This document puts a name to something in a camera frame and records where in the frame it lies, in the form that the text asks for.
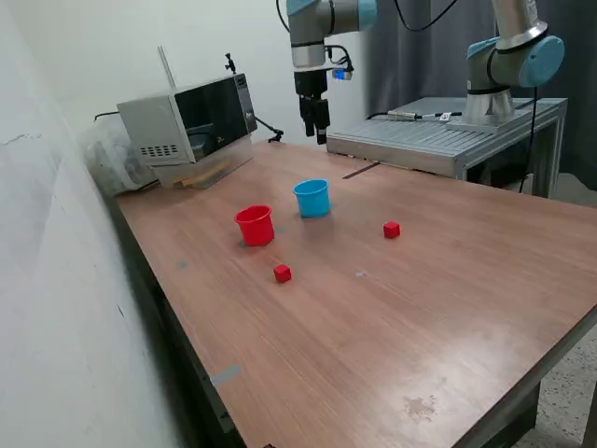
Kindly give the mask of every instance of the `black cable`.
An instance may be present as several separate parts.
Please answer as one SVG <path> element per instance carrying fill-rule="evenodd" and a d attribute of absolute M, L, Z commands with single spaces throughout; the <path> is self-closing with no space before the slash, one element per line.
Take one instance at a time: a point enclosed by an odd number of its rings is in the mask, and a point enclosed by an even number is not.
<path fill-rule="evenodd" d="M 97 119 L 98 119 L 99 117 L 107 117 L 108 115 L 118 115 L 119 113 L 120 113 L 120 112 L 104 112 L 104 113 L 102 113 L 102 114 L 97 114 L 97 115 L 95 116 L 95 119 L 93 119 L 93 122 L 97 121 Z"/>
<path fill-rule="evenodd" d="M 524 181 L 526 180 L 526 172 L 529 169 L 529 163 L 531 162 L 531 155 L 533 153 L 533 141 L 535 139 L 535 119 L 537 116 L 537 100 L 538 100 L 538 91 L 537 91 L 537 87 L 535 87 L 534 92 L 533 92 L 533 117 L 531 118 L 531 137 L 529 138 L 529 147 L 526 150 L 526 161 L 524 163 L 524 173 L 522 173 L 521 187 L 519 188 L 519 193 L 522 193 L 522 188 L 524 187 Z"/>
<path fill-rule="evenodd" d="M 257 123 L 261 123 L 263 126 L 265 126 L 270 131 L 272 131 L 273 133 L 275 133 L 275 135 L 272 138 L 268 139 L 268 143 L 279 142 L 280 140 L 282 140 L 282 136 L 284 135 L 284 131 L 281 131 L 280 129 L 276 129 L 273 126 L 270 126 L 268 123 L 266 123 L 262 119 L 258 119 L 257 117 L 255 117 L 255 120 L 256 120 Z"/>
<path fill-rule="evenodd" d="M 286 31 L 290 33 L 290 28 L 288 28 L 288 25 L 286 25 L 286 22 L 284 21 L 284 17 L 282 17 L 282 11 L 280 10 L 280 0 L 276 0 L 276 9 L 278 9 L 278 17 L 280 18 L 280 22 L 282 23 Z"/>
<path fill-rule="evenodd" d="M 367 117 L 367 119 L 374 119 L 375 117 L 380 117 L 382 115 L 388 115 L 387 112 L 377 112 L 375 114 L 371 114 Z"/>
<path fill-rule="evenodd" d="M 404 20 L 404 16 L 402 15 L 402 10 L 400 9 L 400 5 L 398 4 L 398 0 L 394 0 L 394 4 L 396 5 L 396 9 L 398 10 L 398 16 L 400 16 L 400 21 L 402 22 L 402 24 L 404 25 L 404 27 L 407 30 L 412 31 L 413 33 L 419 33 L 421 31 L 426 30 L 430 26 L 434 25 L 439 19 L 441 19 L 451 9 L 451 7 L 453 7 L 454 5 L 456 5 L 457 2 L 458 2 L 458 0 L 452 0 L 451 3 L 449 5 L 447 5 L 446 8 L 443 11 L 441 11 L 437 17 L 435 17 L 432 21 L 430 21 L 429 23 L 427 23 L 424 27 L 422 27 L 422 28 L 410 28 L 407 25 L 406 21 Z"/>
<path fill-rule="evenodd" d="M 342 45 L 326 45 L 325 49 L 327 51 L 327 58 L 332 63 L 334 63 L 332 61 L 332 50 L 333 49 L 341 49 L 344 52 L 344 56 L 342 58 L 340 58 L 336 63 L 338 65 L 342 65 L 342 64 L 346 63 L 346 71 L 347 72 L 353 72 L 354 71 L 353 60 L 351 59 L 351 55 L 348 53 L 348 49 L 346 49 Z"/>
<path fill-rule="evenodd" d="M 436 112 L 435 114 L 425 114 L 425 115 L 416 114 L 414 116 L 414 119 L 415 120 L 416 119 L 424 119 L 425 117 L 431 117 L 431 116 L 436 117 L 438 119 L 439 117 L 441 117 L 444 114 L 445 114 L 445 112 Z M 374 119 L 375 117 L 380 117 L 382 115 L 388 115 L 388 113 L 387 112 L 378 112 L 378 113 L 369 115 L 367 117 L 367 119 Z M 451 112 L 450 115 L 451 115 L 451 117 L 461 117 L 463 115 L 463 113 L 462 112 Z"/>

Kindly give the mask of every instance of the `stain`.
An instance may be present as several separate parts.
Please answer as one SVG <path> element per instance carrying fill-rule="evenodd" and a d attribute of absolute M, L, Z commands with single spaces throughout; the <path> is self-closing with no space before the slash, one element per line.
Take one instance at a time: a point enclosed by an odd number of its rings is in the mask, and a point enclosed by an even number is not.
<path fill-rule="evenodd" d="M 418 421 L 432 421 L 431 417 L 436 413 L 436 398 L 433 395 L 429 396 L 427 403 L 423 399 L 409 399 L 405 397 L 404 400 L 406 401 L 404 410 L 410 418 Z"/>
<path fill-rule="evenodd" d="M 218 387 L 224 384 L 226 381 L 231 380 L 239 373 L 241 373 L 241 368 L 239 366 L 232 366 L 229 369 L 226 369 L 219 375 L 216 375 L 214 378 L 212 378 L 212 385 L 214 385 L 214 387 Z"/>
<path fill-rule="evenodd" d="M 21 140 L 22 138 L 27 138 L 27 135 L 25 133 L 22 133 L 21 135 L 17 135 L 15 138 L 11 138 L 10 140 L 7 140 L 6 142 L 4 142 L 2 145 L 4 147 L 10 145 L 11 143 L 15 143 L 18 142 L 19 140 Z"/>

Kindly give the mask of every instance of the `floor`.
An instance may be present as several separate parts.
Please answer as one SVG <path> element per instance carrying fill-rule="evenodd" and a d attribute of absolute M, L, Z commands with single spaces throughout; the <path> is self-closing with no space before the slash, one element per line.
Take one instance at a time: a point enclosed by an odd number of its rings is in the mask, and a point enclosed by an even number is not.
<path fill-rule="evenodd" d="M 532 180 L 524 190 L 530 192 Z M 556 199 L 597 207 L 597 191 L 573 175 L 560 175 Z M 541 385 L 537 426 L 517 448 L 578 448 L 582 442 L 597 380 L 597 327 L 558 364 Z"/>

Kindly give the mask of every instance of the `table leg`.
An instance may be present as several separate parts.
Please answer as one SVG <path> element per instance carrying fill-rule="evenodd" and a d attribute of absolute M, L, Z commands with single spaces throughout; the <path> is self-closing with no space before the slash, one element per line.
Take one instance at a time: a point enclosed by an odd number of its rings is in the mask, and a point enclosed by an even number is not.
<path fill-rule="evenodd" d="M 593 403 L 590 406 L 589 422 L 582 448 L 597 448 L 597 387 L 595 387 Z"/>
<path fill-rule="evenodd" d="M 555 195 L 560 172 L 565 109 L 558 120 L 536 133 L 533 195 L 550 198 Z"/>

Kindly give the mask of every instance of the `metal table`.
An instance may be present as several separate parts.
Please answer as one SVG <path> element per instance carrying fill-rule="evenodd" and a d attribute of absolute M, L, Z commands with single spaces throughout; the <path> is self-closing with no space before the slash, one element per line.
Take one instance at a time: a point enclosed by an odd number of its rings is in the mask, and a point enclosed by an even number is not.
<path fill-rule="evenodd" d="M 555 193 L 568 100 L 545 98 L 537 103 L 533 194 Z M 397 121 L 378 117 L 352 129 L 330 133 L 327 151 L 380 161 L 466 180 L 467 171 L 530 136 L 533 104 L 515 99 L 515 118 L 499 133 L 451 129 L 439 121 Z M 398 110 L 420 115 L 461 112 L 465 98 L 423 98 Z"/>

